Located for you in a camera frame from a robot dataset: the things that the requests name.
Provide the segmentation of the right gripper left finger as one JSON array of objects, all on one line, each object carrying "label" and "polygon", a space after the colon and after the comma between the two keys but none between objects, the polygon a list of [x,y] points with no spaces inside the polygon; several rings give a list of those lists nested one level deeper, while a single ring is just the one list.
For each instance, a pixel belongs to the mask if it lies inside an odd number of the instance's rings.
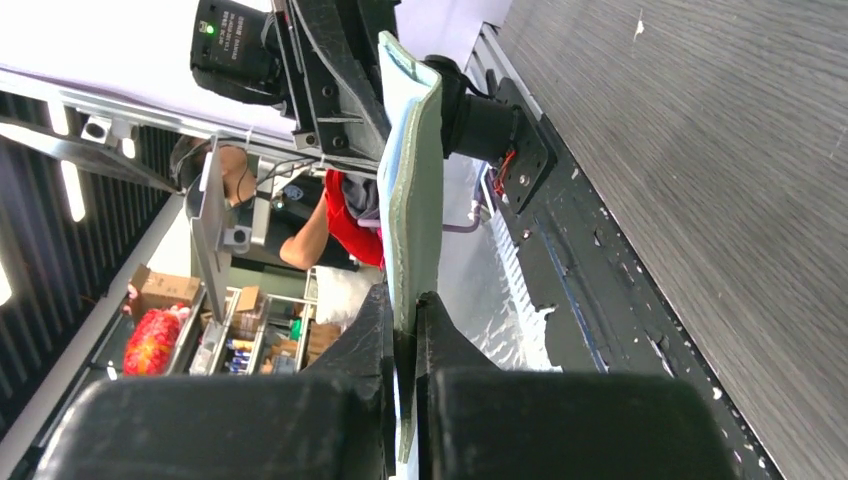
[{"label": "right gripper left finger", "polygon": [[295,374],[101,381],[71,405],[38,479],[384,479],[395,469],[392,307]]}]

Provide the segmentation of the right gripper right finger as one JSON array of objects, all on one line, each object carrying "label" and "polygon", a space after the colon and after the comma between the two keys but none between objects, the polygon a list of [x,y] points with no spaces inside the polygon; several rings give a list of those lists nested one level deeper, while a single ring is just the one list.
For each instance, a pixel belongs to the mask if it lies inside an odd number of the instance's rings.
[{"label": "right gripper right finger", "polygon": [[731,479],[713,417],[686,382],[639,374],[507,371],[440,297],[416,305],[423,479]]}]

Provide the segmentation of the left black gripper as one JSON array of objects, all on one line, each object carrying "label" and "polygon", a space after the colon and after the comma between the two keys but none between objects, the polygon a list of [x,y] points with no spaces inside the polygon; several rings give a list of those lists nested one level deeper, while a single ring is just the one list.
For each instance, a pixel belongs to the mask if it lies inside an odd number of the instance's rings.
[{"label": "left black gripper", "polygon": [[[297,149],[314,150],[336,170],[373,174],[390,131],[378,35],[396,32],[395,6],[275,1],[270,15],[237,1],[202,0],[189,69],[204,90],[294,118]],[[279,45],[270,38],[272,21]]]}]

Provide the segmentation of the sage green card holder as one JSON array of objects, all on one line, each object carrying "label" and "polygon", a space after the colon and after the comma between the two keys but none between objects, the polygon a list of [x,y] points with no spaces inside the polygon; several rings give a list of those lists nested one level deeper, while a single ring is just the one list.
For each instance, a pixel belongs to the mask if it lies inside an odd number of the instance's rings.
[{"label": "sage green card holder", "polygon": [[378,36],[384,108],[391,131],[378,167],[380,223],[398,378],[397,458],[415,432],[416,302],[437,287],[443,219],[443,81],[389,32]]}]

